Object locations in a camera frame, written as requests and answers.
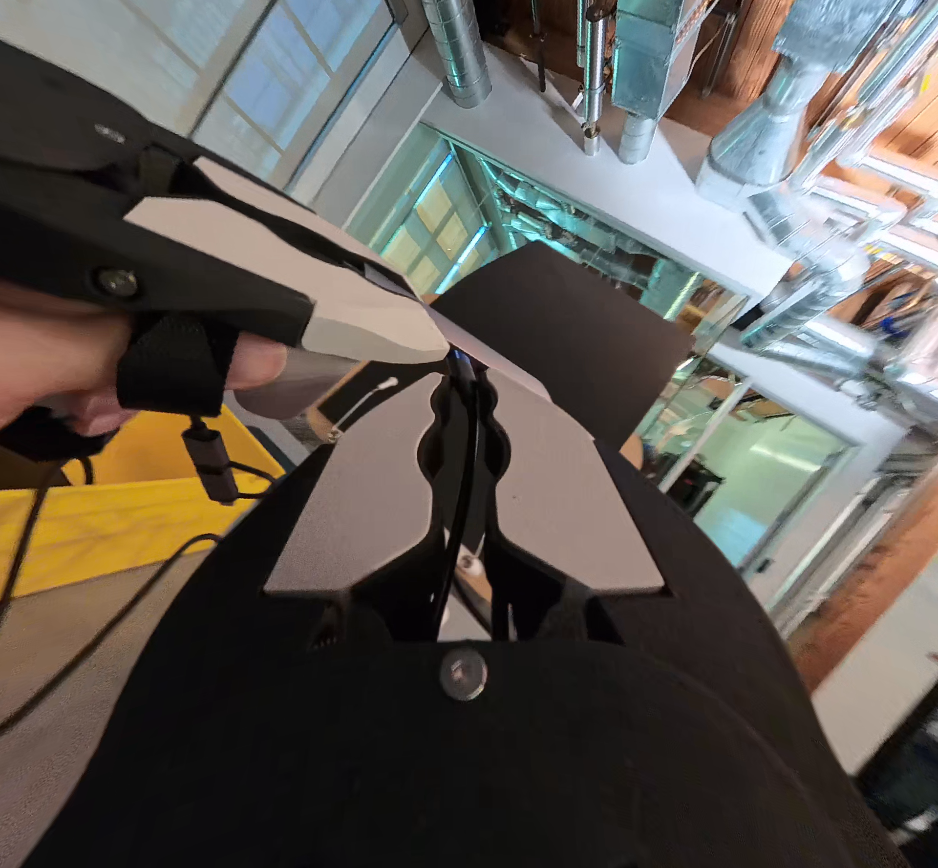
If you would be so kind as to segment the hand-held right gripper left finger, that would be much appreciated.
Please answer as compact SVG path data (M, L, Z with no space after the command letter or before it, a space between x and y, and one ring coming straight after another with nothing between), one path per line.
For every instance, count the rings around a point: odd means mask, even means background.
M429 373L359 418L332 447L264 591L336 596L417 546L441 539L430 478L418 460L436 422Z

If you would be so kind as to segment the silver ventilation ducts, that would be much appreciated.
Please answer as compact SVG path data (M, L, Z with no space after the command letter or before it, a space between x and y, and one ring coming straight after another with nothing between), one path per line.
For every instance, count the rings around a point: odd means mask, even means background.
M808 334L855 293L869 266L858 239L815 216L788 184L808 102L829 73L855 59L874 23L900 0L809 0L782 25L781 60L760 97L714 138L691 183L656 134L689 71L704 0L617 0L612 103L626 114L613 176L627 231L661 242L694 268L750 297L767 297L784 271L790 293L741 335L758 355L846 381L872 381L921 423L936 422L936 347L925 333L889 354L872 335Z

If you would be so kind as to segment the yellow plastic bin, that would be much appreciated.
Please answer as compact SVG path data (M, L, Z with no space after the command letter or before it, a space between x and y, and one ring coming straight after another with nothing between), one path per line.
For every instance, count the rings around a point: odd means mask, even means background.
M225 407L208 421L249 499L211 501L182 440L184 416L139 414L91 459L86 482L77 460L54 472L12 594L22 597L166 560L196 536L221 536L285 470Z

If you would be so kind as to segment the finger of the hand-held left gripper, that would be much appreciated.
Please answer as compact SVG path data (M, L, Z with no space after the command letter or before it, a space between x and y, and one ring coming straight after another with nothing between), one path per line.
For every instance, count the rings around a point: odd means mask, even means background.
M343 229L335 227L320 215L297 203L291 197L279 193L263 182L257 182L252 176L245 176L223 164L207 157L197 157L192 165L201 171L220 192L228 194L243 204L269 214L286 219L334 243L348 254L353 254L369 263L374 270L391 286L408 297L420 300L416 289L409 280L377 252L356 240Z
M307 296L312 315L301 345L308 351L401 364L448 354L448 339L421 303L303 254L220 203L147 197L125 220Z

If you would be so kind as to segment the large glass window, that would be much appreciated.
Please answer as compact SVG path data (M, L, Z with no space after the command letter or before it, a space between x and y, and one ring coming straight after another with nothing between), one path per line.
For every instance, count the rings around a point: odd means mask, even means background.
M2 39L284 187L394 26L390 0L1 0Z

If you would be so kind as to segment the black board with wooden frame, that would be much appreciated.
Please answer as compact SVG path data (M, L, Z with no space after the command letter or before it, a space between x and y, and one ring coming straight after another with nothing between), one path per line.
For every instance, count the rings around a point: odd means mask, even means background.
M548 245L529 242L425 309L479 365L536 381L591 440L619 452L690 351L672 321Z

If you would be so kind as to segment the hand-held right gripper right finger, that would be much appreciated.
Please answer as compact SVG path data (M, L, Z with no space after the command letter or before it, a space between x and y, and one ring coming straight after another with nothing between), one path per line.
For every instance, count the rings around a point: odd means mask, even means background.
M597 594L654 594L664 579L593 437L565 410L487 370L506 440L486 542Z

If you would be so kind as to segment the thin hub cable grey plug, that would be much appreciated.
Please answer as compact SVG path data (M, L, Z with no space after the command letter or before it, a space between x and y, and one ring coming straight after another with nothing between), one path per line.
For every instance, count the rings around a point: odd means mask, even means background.
M213 502L230 506L240 500L264 499L275 486L277 478L255 466L250 466L230 459L223 438L218 430L210 429L198 417L191 417L190 427L184 431L187 454L194 465L205 493ZM52 476L47 475L40 486L33 492L30 508L22 524L17 544L10 559L6 579L2 587L1 619L6 620L8 609L13 601L17 581L25 564L29 546L40 520L45 501L51 491ZM38 706L45 702L57 689L63 686L100 647L115 633L124 622L147 600L151 592L173 569L182 557L199 544L217 544L220 537L213 533L202 533L182 543L147 580L135 591L132 597L109 618L109 620L48 678L17 709L9 712L1 721L1 736L5 737L15 727L30 716Z

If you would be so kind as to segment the black cable blue plug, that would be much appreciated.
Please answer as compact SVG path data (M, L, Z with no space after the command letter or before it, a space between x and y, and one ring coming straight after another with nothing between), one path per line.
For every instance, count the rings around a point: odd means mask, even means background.
M447 437L455 435L456 470L448 480L452 512L446 542L445 592L454 597L475 621L496 641L510 640L510 603L508 597L488 576L491 586L488 612L481 598L471 595L461 580L460 558L475 533L485 553L486 543L494 539L494 492L507 451L494 424L495 391L486 369L463 350L453 348L447 358L451 413L456 424L448 424Z

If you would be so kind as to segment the person's left hand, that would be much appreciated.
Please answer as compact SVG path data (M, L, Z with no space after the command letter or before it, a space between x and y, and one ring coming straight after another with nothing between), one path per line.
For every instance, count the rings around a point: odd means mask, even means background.
M71 429L98 437L136 410L120 405L116 368L132 332L128 315L1 283L1 426L54 400Z

